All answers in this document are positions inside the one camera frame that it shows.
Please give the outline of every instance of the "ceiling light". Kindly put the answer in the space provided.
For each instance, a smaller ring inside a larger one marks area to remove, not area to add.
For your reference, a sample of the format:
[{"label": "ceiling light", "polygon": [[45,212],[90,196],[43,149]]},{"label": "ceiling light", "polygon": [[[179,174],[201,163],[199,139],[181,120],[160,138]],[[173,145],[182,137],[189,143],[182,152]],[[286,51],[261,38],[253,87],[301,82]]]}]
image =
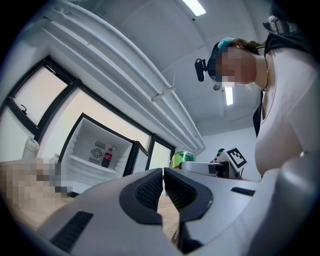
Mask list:
[{"label": "ceiling light", "polygon": [[232,87],[226,87],[225,90],[225,99],[226,99],[226,105],[231,105],[234,103],[234,92]]},{"label": "ceiling light", "polygon": [[200,16],[205,14],[205,9],[201,6],[201,4],[197,0],[182,0],[184,3],[193,11],[195,16]]}]

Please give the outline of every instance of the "necklace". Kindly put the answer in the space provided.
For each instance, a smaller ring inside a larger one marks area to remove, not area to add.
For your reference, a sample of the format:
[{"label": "necklace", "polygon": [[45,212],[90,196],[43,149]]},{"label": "necklace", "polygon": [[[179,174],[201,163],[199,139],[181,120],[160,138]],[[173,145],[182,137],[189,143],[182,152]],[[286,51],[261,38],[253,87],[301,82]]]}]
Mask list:
[{"label": "necklace", "polygon": [[268,70],[268,63],[267,63],[267,59],[266,59],[266,54],[263,55],[264,56],[264,60],[265,60],[265,65],[266,65],[266,85],[264,87],[264,89],[262,91],[266,91],[266,88],[268,86],[269,83],[269,70]]}]

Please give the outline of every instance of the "teal hair clip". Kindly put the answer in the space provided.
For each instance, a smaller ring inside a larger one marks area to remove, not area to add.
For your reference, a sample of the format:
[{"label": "teal hair clip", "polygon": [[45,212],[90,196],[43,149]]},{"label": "teal hair clip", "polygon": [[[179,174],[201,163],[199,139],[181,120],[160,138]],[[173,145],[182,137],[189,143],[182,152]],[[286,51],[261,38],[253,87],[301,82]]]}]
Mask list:
[{"label": "teal hair clip", "polygon": [[220,50],[223,47],[228,47],[233,42],[233,40],[235,40],[235,38],[225,37],[218,43],[218,49]]}]

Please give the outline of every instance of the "hair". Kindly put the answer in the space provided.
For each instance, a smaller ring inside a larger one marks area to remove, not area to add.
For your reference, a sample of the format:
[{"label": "hair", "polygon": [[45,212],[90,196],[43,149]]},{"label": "hair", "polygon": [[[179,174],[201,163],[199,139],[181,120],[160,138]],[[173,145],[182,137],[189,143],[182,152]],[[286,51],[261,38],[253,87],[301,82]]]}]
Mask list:
[{"label": "hair", "polygon": [[230,46],[235,47],[237,45],[237,43],[241,43],[243,45],[243,48],[246,49],[247,51],[249,51],[252,54],[258,55],[258,48],[261,46],[264,46],[264,43],[258,43],[255,41],[250,41],[247,42],[241,38],[236,38],[231,42]]}]

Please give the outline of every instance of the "woman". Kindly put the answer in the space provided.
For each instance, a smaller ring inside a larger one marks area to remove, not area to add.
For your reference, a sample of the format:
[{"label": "woman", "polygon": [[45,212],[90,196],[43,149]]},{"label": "woman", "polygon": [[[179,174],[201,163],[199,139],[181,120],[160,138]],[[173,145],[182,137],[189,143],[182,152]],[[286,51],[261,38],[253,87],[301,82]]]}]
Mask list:
[{"label": "woman", "polygon": [[227,37],[217,43],[208,74],[217,82],[254,83],[263,91],[255,162],[263,175],[301,152],[319,150],[317,63],[304,51],[281,47],[259,55],[260,44]]}]

